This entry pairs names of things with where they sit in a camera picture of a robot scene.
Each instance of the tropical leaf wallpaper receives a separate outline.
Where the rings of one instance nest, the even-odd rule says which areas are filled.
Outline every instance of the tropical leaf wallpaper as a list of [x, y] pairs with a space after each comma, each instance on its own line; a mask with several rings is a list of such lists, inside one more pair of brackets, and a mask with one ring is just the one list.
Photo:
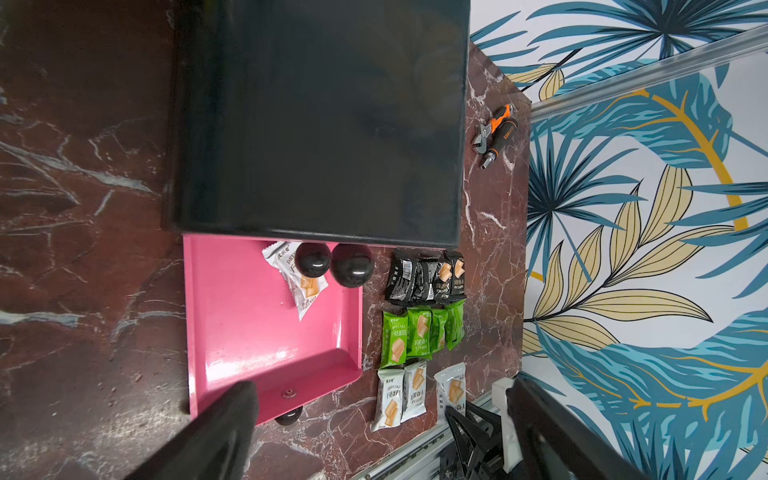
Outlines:
[[[694, 39], [732, 35], [728, 19], [757, 21], [763, 4], [667, 0], [651, 12], [617, 0], [600, 10], [611, 28], [592, 38], [674, 55], [700, 45]], [[668, 8], [687, 40], [653, 33]], [[599, 16], [593, 2], [567, 2], [540, 6], [535, 18], [565, 10]], [[551, 30], [588, 28], [597, 31]], [[494, 41], [497, 31], [511, 35], [490, 22], [478, 35]], [[568, 75], [587, 84], [647, 63], [577, 75], [564, 65], [623, 59], [589, 51], [582, 60], [587, 46], [576, 45], [554, 68], [564, 81], [553, 74], [537, 85], [561, 91]], [[768, 55], [723, 70], [531, 129], [524, 375], [652, 478], [768, 475]]]
[[764, 0], [472, 0], [470, 26], [472, 41], [540, 101], [766, 22]]

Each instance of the red marble surface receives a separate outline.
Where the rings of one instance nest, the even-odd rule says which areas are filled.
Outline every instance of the red marble surface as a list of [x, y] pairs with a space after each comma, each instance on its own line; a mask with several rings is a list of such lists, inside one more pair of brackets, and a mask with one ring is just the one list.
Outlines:
[[[161, 229], [171, 0], [0, 10], [0, 478], [122, 478], [189, 421], [180, 238]], [[468, 139], [511, 98], [473, 50]], [[528, 122], [489, 169], [467, 146], [467, 337], [429, 364], [427, 415], [369, 431], [389, 253], [364, 294], [362, 378], [253, 437], [246, 478], [346, 478], [435, 422], [432, 374], [470, 398], [520, 365]]]

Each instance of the snack package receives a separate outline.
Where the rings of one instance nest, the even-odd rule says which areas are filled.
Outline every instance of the snack package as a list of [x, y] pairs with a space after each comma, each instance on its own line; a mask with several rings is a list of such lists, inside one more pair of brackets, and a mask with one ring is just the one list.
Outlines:
[[450, 317], [448, 310], [432, 309], [432, 325], [429, 327], [429, 351], [439, 352], [445, 348], [445, 324]]
[[395, 250], [392, 254], [389, 280], [387, 280], [386, 290], [384, 291], [384, 295], [389, 302], [396, 305], [406, 305], [411, 300], [414, 262], [410, 255], [400, 250]]
[[451, 261], [443, 255], [437, 261], [435, 277], [432, 279], [432, 288], [435, 291], [436, 303], [448, 303], [448, 297], [451, 295], [451, 278], [453, 277], [453, 266]]
[[437, 383], [437, 421], [445, 422], [445, 407], [450, 405], [466, 415], [467, 395], [465, 380], [466, 365], [457, 363], [435, 374]]
[[424, 262], [415, 260], [413, 262], [413, 291], [408, 299], [408, 303], [416, 304], [424, 301], [432, 290], [432, 282], [426, 276], [424, 271]]
[[427, 395], [427, 362], [420, 360], [411, 365], [406, 365], [405, 384], [402, 387], [404, 405], [400, 422], [410, 420], [426, 413], [424, 403]]
[[464, 294], [464, 256], [459, 252], [446, 252], [445, 258], [451, 264], [453, 269], [453, 276], [451, 277], [451, 293], [449, 294], [449, 301], [455, 302], [467, 296]]
[[448, 322], [445, 324], [445, 342], [448, 343], [448, 350], [453, 350], [464, 338], [464, 302], [459, 300], [445, 306], [448, 312]]
[[405, 363], [407, 342], [408, 317], [384, 312], [381, 368]]
[[379, 404], [371, 432], [400, 425], [402, 415], [402, 378], [405, 370], [379, 370]]
[[435, 289], [432, 283], [437, 272], [438, 261], [435, 258], [421, 258], [416, 262], [416, 272], [413, 283], [412, 305], [424, 305], [435, 299]]
[[299, 309], [299, 321], [301, 321], [320, 292], [328, 287], [328, 281], [324, 275], [307, 278], [298, 271], [296, 249], [299, 245], [301, 242], [277, 242], [261, 250], [261, 253], [266, 262], [277, 268], [288, 283], [293, 301]]
[[408, 309], [408, 350], [406, 355], [429, 355], [429, 326], [432, 324], [432, 311], [427, 308]]

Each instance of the black sphere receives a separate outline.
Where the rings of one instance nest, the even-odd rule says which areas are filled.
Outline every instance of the black sphere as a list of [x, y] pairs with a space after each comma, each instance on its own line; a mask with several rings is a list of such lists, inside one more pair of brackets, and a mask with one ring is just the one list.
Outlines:
[[341, 286], [362, 286], [373, 275], [371, 250], [365, 245], [339, 243], [331, 256], [331, 273]]
[[296, 249], [296, 268], [306, 277], [323, 275], [330, 264], [331, 249], [324, 243], [304, 242]]

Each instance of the blue leaf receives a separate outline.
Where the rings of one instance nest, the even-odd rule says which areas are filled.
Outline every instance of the blue leaf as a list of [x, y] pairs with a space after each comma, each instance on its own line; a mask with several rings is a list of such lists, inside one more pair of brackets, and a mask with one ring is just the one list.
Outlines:
[[605, 80], [606, 78], [615, 77], [616, 75], [623, 74], [628, 71], [633, 71], [636, 68], [640, 68], [651, 63], [654, 63], [654, 60], [628, 61], [627, 63], [602, 68], [600, 70], [592, 71], [591, 73], [583, 74], [575, 78], [569, 78], [568, 81], [566, 81], [565, 84], [563, 84], [563, 86], [558, 89], [556, 95], [568, 93], [569, 91], [576, 90], [577, 88], [597, 83], [599, 81]]
[[688, 238], [681, 241], [691, 245], [698, 245], [699, 247], [719, 247], [721, 245], [728, 245], [730, 243], [736, 243], [754, 237], [763, 231], [768, 231], [768, 219], [745, 228], [744, 230], [723, 233], [721, 235], [712, 235], [710, 237]]
[[578, 65], [580, 63], [584, 63], [585, 61], [592, 60], [593, 58], [597, 58], [597, 60], [593, 61], [589, 65], [585, 65], [584, 67], [581, 67], [577, 71], [574, 71], [571, 73], [571, 75], [579, 75], [581, 73], [591, 70], [594, 67], [597, 67], [599, 65], [604, 65], [609, 61], [613, 60], [614, 58], [618, 58], [630, 51], [635, 50], [638, 47], [641, 47], [647, 43], [650, 43], [654, 41], [656, 37], [657, 35], [653, 35], [653, 34], [643, 34], [638, 38], [630, 38], [619, 44], [603, 48], [602, 50], [596, 51], [595, 53], [585, 55], [584, 57], [575, 58], [569, 61], [568, 63], [566, 63], [565, 65], [563, 65], [563, 67], [565, 68], [565, 67], [570, 67], [572, 65]]
[[712, 278], [713, 276], [718, 276], [721, 273], [725, 273], [728, 270], [734, 268], [735, 266], [740, 265], [741, 263], [744, 263], [750, 258], [754, 257], [759, 252], [763, 251], [765, 247], [768, 247], [768, 232], [761, 234], [759, 237], [753, 240], [749, 245], [747, 245], [743, 250], [741, 250], [739, 253], [734, 255], [733, 258], [723, 263], [722, 265], [717, 267], [715, 270], [712, 270], [709, 273], [705, 273], [704, 275], [699, 276], [698, 278]]
[[[581, 144], [579, 145], [579, 148], [574, 152], [573, 155], [571, 155], [571, 161], [568, 162], [568, 166], [565, 168], [565, 172], [563, 173], [563, 179], [564, 179], [563, 180], [563, 184], [564, 184], [563, 186], [565, 187], [565, 191], [566, 192], [568, 192], [572, 187], [574, 187], [574, 186], [576, 186], [578, 184], [577, 179], [578, 179], [579, 175], [581, 175], [581, 173], [584, 172], [584, 170], [586, 170], [587, 166], [592, 161], [592, 159], [595, 158], [596, 156], [598, 156], [600, 154], [600, 152], [602, 152], [603, 149], [610, 142], [611, 142], [611, 138], [610, 137], [606, 138], [605, 140], [600, 142], [597, 145], [597, 147], [593, 148], [589, 152], [589, 154], [587, 154], [587, 156], [584, 157], [584, 158], [581, 158], [581, 152], [584, 151], [584, 149], [587, 147], [589, 142], [586, 141], [586, 139], [581, 142]], [[597, 173], [602, 171], [607, 165], [610, 165], [610, 164], [614, 163], [616, 160], [618, 160], [623, 155], [625, 155], [626, 153], [629, 153], [632, 150], [636, 150], [636, 149], [625, 150], [623, 152], [615, 154], [613, 157], [607, 159], [602, 164], [598, 165], [596, 167], [596, 170], [597, 169], [599, 169], [599, 170], [597, 170], [597, 171], [593, 170], [592, 172], [590, 172], [590, 174], [592, 174], [594, 172], [594, 174], [592, 176], [596, 175]]]
[[549, 172], [550, 176], [554, 181], [555, 195], [557, 195], [561, 189], [560, 188], [561, 175], [563, 173], [563, 166], [565, 165], [565, 156], [568, 153], [568, 149], [571, 147], [571, 140], [573, 140], [573, 137], [571, 135], [568, 135], [566, 138], [563, 139], [562, 143], [560, 143], [560, 147], [558, 148], [558, 159], [554, 163], [553, 171]]
[[715, 223], [730, 222], [747, 215], [755, 214], [768, 207], [768, 197], [760, 198], [736, 205], [735, 207], [720, 208], [710, 210], [700, 214], [691, 215], [677, 222], [670, 222], [670, 225], [681, 227], [698, 227], [700, 225], [713, 225]]
[[494, 45], [498, 45], [507, 40], [512, 40], [513, 38], [517, 38], [520, 35], [523, 35], [524, 33], [526, 33], [526, 31], [516, 31], [515, 33], [511, 33], [509, 35], [502, 35], [501, 37], [494, 38], [493, 40], [482, 41], [478, 44], [475, 44], [475, 46], [482, 50], [483, 48], [492, 47]]
[[589, 197], [580, 198], [575, 202], [564, 205], [563, 208], [578, 208], [586, 207], [588, 205], [615, 205], [624, 204], [627, 202], [636, 202], [638, 200], [645, 200], [637, 195], [630, 194], [598, 194], [591, 195]]
[[725, 76], [728, 75], [728, 67], [730, 67], [730, 64], [726, 63], [725, 65], [715, 68], [715, 78], [717, 79], [718, 88], [723, 86]]
[[538, 236], [536, 237], [536, 243], [533, 245], [533, 253], [531, 254], [531, 262], [528, 265], [528, 276], [531, 276], [531, 273], [533, 273], [533, 267], [536, 263], [536, 259], [538, 258], [538, 251], [541, 249], [541, 243], [544, 240], [544, 230], [547, 230], [547, 227], [549, 226], [549, 223], [545, 221], [543, 223], [543, 227], [541, 228], [541, 231], [538, 233]]
[[[528, 44], [533, 45], [544, 40], [551, 40], [553, 38], [563, 38], [578, 35], [599, 35], [607, 33], [631, 33], [635, 30], [630, 28], [621, 27], [606, 27], [604, 25], [571, 25], [568, 27], [559, 27], [554, 30], [550, 30], [546, 33], [539, 35], [531, 40]], [[639, 31], [638, 35], [644, 35], [645, 32]]]
[[694, 185], [680, 187], [684, 190], [719, 195], [768, 195], [768, 182], [749, 182], [745, 184]]
[[[624, 457], [648, 475], [693, 478], [705, 450], [719, 449], [699, 478], [746, 478], [765, 455], [765, 379], [750, 376], [766, 362], [768, 309], [739, 316], [690, 349], [618, 343], [591, 352], [537, 331], [563, 377], [611, 423]], [[755, 453], [731, 468], [738, 448]]]
[[764, 149], [758, 147], [757, 145], [755, 145], [751, 141], [747, 140], [746, 138], [742, 137], [741, 135], [739, 135], [735, 131], [731, 130], [730, 128], [722, 127], [722, 129], [723, 129], [723, 133], [728, 134], [734, 140], [738, 140], [742, 144], [745, 144], [747, 147], [749, 147], [752, 150], [756, 151], [757, 153], [763, 155], [764, 157], [768, 157], [768, 151], [765, 151]]
[[547, 268], [549, 268], [549, 256], [550, 252], [552, 251], [552, 217], [554, 214], [549, 214], [547, 217], [547, 225], [544, 229], [545, 237], [544, 237], [544, 252], [543, 252], [543, 261], [541, 262], [541, 277], [546, 281], [547, 279]]
[[587, 220], [592, 223], [596, 223], [597, 225], [605, 225], [606, 227], [615, 228], [617, 230], [623, 230], [623, 228], [619, 227], [617, 224], [613, 223], [607, 218], [601, 217], [600, 215], [593, 214], [592, 212], [587, 212], [586, 210], [577, 210], [575, 208], [564, 208], [563, 210], [558, 211], [560, 214], [568, 215], [569, 217], [578, 218], [580, 220]]
[[[499, 60], [506, 60], [508, 58], [515, 58], [515, 57], [521, 57], [522, 55], [527, 55], [534, 51], [536, 48], [526, 48], [525, 50], [520, 51], [511, 51], [509, 53], [501, 53], [498, 55], [489, 55], [488, 58], [491, 59], [491, 61], [499, 61]], [[523, 85], [524, 83], [516, 82], [515, 83], [518, 87], [520, 85]]]
[[585, 14], [585, 15], [598, 15], [603, 18], [612, 18], [621, 22], [630, 22], [638, 26], [644, 27], [641, 23], [636, 22], [636, 18], [633, 15], [629, 15], [626, 11], [620, 8], [611, 7], [608, 5], [597, 4], [593, 2], [563, 2], [555, 5], [549, 5], [544, 8], [538, 9], [536, 12], [531, 13], [528, 16], [528, 20], [531, 18], [539, 17], [542, 15], [573, 15], [573, 14]]
[[[676, 118], [667, 108], [669, 104], [675, 108], [682, 105], [692, 123], [669, 120]], [[696, 132], [687, 126], [692, 124]], [[576, 138], [598, 135], [635, 138], [661, 160], [678, 168], [711, 168], [699, 144], [702, 136], [712, 141], [711, 150], [723, 161], [730, 140], [725, 130], [732, 124], [730, 113], [717, 102], [712, 85], [701, 74], [592, 104], [547, 121], [550, 129]]]
[[598, 427], [598, 424], [597, 424], [597, 423], [595, 423], [595, 422], [594, 422], [594, 420], [593, 420], [593, 419], [591, 419], [591, 418], [589, 417], [589, 415], [587, 415], [586, 413], [582, 412], [582, 411], [581, 411], [581, 409], [579, 409], [579, 408], [578, 408], [577, 406], [575, 406], [575, 405], [568, 405], [567, 407], [568, 407], [569, 409], [571, 409], [571, 410], [573, 411], [573, 413], [575, 413], [575, 414], [576, 414], [576, 416], [577, 416], [577, 417], [578, 417], [578, 418], [579, 418], [579, 419], [580, 419], [582, 422], [584, 422], [584, 424], [585, 424], [587, 427], [589, 427], [589, 429], [590, 429], [592, 432], [594, 432], [594, 434], [595, 434], [595, 435], [597, 435], [598, 437], [600, 437], [600, 439], [601, 439], [603, 442], [605, 442], [605, 443], [607, 443], [607, 444], [609, 444], [609, 445], [611, 444], [611, 443], [608, 441], [608, 438], [607, 438], [607, 437], [605, 436], [605, 434], [603, 433], [603, 431], [602, 431], [602, 430], [600, 430], [600, 427]]
[[520, 13], [520, 12], [511, 13], [511, 14], [505, 16], [505, 17], [501, 17], [499, 20], [496, 20], [495, 22], [489, 23], [485, 27], [480, 28], [478, 31], [476, 31], [472, 35], [469, 35], [469, 40], [474, 42], [474, 41], [477, 41], [477, 40], [485, 37], [488, 34], [491, 34], [497, 28], [501, 27], [503, 24], [505, 24], [505, 23], [509, 22], [511, 19], [513, 19], [518, 13]]
[[734, 298], [744, 298], [747, 295], [752, 295], [757, 290], [761, 289], [766, 283], [768, 283], [768, 265], [763, 267], [760, 273], [752, 279], [749, 285], [746, 286], [742, 293], [739, 293]]
[[604, 43], [608, 43], [610, 41], [617, 41], [625, 38], [644, 36], [644, 35], [646, 35], [644, 32], [637, 33], [637, 31], [635, 30], [628, 30], [628, 31], [619, 31], [611, 35], [603, 35], [602, 37], [590, 38], [589, 40], [583, 40], [576, 43], [571, 43], [571, 44], [565, 45], [564, 47], [560, 47], [553, 51], [550, 51], [549, 53], [541, 57], [541, 60], [544, 60], [545, 58], [554, 57], [555, 55], [559, 55], [561, 53], [571, 52], [573, 50], [576, 50], [577, 48], [594, 47], [595, 45], [601, 45]]
[[560, 217], [555, 215], [555, 217], [558, 219], [558, 222], [560, 222], [560, 226], [563, 227], [563, 231], [565, 232], [565, 237], [568, 238], [568, 243], [571, 245], [571, 249], [574, 251], [574, 256], [576, 257], [576, 261], [578, 261], [578, 264], [581, 266], [581, 271], [584, 272], [584, 276], [587, 277], [587, 283], [592, 283], [592, 275], [589, 274], [589, 271], [587, 270], [587, 266], [584, 265], [584, 260], [581, 259], [581, 255], [578, 252], [578, 248], [576, 248], [576, 245], [571, 238], [571, 235], [568, 233], [568, 229], [565, 228], [565, 225], [563, 224], [563, 220], [560, 220]]
[[747, 13], [753, 13], [758, 12], [760, 10], [763, 10], [764, 8], [768, 8], [768, 2], [766, 0], [763, 0], [762, 2], [756, 2], [751, 5], [739, 7], [739, 8], [733, 8], [729, 10], [728, 12], [724, 14], [719, 14], [716, 12], [712, 12], [707, 17], [705, 17], [707, 20], [718, 20], [721, 18], [733, 18], [733, 17], [739, 17], [740, 15], [744, 15]]
[[636, 184], [638, 182], [639, 180], [627, 177], [626, 175], [608, 175], [607, 177], [600, 177], [588, 181], [586, 184], [579, 187], [574, 194], [580, 194], [584, 190], [588, 190], [592, 187], [600, 187], [601, 185]]
[[569, 197], [573, 197], [576, 194], [579, 194], [580, 192], [583, 192], [586, 190], [584, 185], [588, 183], [590, 180], [595, 178], [600, 172], [605, 170], [606, 168], [610, 167], [616, 160], [622, 158], [624, 155], [632, 153], [636, 151], [637, 148], [628, 148], [627, 150], [620, 151], [619, 153], [615, 154], [613, 157], [607, 159], [603, 163], [599, 164], [595, 168], [589, 171], [589, 173], [585, 174], [579, 181], [576, 182], [568, 182], [568, 189], [566, 190], [565, 195]]
[[525, 232], [525, 242], [530, 243], [531, 238], [533, 238], [534, 234], [536, 233], [536, 230], [541, 226], [541, 224], [544, 222], [544, 217], [539, 217], [534, 223], [531, 223], [528, 225], [528, 231]]
[[541, 67], [541, 65], [525, 65], [523, 67], [505, 67], [501, 66], [498, 69], [502, 71], [505, 75], [516, 75], [518, 73], [525, 73], [528, 71], [535, 70], [536, 68]]
[[557, 196], [558, 191], [558, 173], [554, 168], [554, 139], [552, 138], [552, 131], [547, 134], [547, 191], [555, 192]]

